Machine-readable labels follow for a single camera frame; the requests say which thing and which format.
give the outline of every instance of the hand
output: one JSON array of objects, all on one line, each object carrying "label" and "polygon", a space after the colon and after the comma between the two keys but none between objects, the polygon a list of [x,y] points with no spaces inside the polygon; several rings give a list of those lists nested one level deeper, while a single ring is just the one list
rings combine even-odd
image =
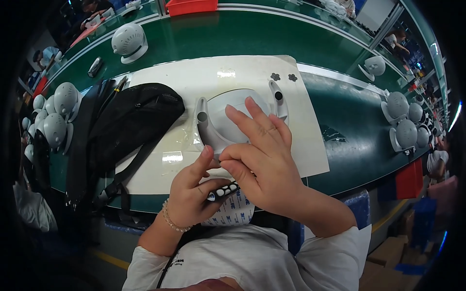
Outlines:
[{"label": "hand", "polygon": [[210,179],[199,184],[202,177],[208,177],[207,170],[218,169],[213,160],[213,149],[205,146],[197,160],[182,169],[173,179],[170,200],[167,205],[171,221],[178,227],[188,227],[212,217],[223,201],[206,201],[209,192],[230,183],[228,179]]},{"label": "hand", "polygon": [[291,131],[277,116],[267,117],[251,97],[245,105],[252,119],[229,105],[225,113],[251,143],[226,147],[220,154],[220,165],[256,206],[290,217],[287,211],[291,211],[292,197],[301,195],[304,187],[291,157]]}]

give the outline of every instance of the green workbench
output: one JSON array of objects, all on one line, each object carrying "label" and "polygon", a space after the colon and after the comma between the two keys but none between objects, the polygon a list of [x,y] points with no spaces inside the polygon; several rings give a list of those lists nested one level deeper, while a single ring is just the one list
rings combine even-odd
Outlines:
[{"label": "green workbench", "polygon": [[[111,78],[163,62],[241,54],[288,54],[297,62],[341,72],[366,82],[357,64],[373,56],[355,42],[323,27],[268,13],[216,11],[164,18],[143,27],[149,49],[141,59],[124,65],[120,56],[112,53],[110,39],[103,41],[69,64],[50,83],[47,96],[65,81],[83,90],[99,78]],[[86,72],[98,56],[103,58],[103,66],[95,78],[89,78]],[[302,73],[302,78],[321,129],[331,129],[344,136],[344,141],[324,142],[330,172],[303,179],[309,187],[328,195],[341,193],[387,175],[410,161],[403,154],[395,154],[391,148],[388,134],[391,126],[380,109],[381,96],[343,81],[309,73]],[[387,66],[385,73],[376,77],[373,84],[382,90],[406,92],[407,83],[400,83],[399,79],[399,73]],[[412,159],[425,151],[418,149]],[[51,155],[51,185],[60,191],[65,191],[66,165],[66,156],[61,153]],[[97,192],[104,186],[105,181],[101,181]],[[131,208],[158,212],[166,198],[167,195],[133,195]],[[119,199],[111,205],[119,207]]]}]

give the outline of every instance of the black flower-shaped pad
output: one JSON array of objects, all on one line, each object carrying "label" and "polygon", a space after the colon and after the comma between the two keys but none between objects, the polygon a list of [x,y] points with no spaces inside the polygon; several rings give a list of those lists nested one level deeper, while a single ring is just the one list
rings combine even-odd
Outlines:
[{"label": "black flower-shaped pad", "polygon": [[296,82],[298,78],[294,74],[291,74],[291,75],[288,75],[288,79],[290,79],[293,82]]},{"label": "black flower-shaped pad", "polygon": [[278,80],[280,80],[280,75],[279,75],[279,74],[272,73],[272,75],[270,76],[270,78],[272,78],[274,81],[278,81]]}]

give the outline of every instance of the fingernail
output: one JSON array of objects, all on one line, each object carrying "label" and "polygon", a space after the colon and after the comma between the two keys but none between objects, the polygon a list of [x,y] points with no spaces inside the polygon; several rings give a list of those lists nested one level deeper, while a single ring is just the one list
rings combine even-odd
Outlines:
[{"label": "fingernail", "polygon": [[237,111],[236,108],[231,106],[230,104],[227,104],[226,107],[225,107],[225,113],[227,113],[227,114],[233,114],[236,111]]},{"label": "fingernail", "polygon": [[246,97],[246,99],[249,99],[252,103],[257,105],[256,101],[254,101],[254,99],[251,96]]},{"label": "fingernail", "polygon": [[209,156],[209,149],[207,148],[207,146],[204,146],[204,148],[202,149],[201,155],[204,157]]}]

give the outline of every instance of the white paper sheet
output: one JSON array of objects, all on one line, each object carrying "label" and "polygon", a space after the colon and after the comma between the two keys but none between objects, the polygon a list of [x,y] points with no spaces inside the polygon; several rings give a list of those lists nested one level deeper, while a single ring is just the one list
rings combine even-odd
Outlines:
[{"label": "white paper sheet", "polygon": [[202,222],[203,226],[245,225],[251,221],[254,204],[244,196],[241,190],[231,195],[211,218]]}]

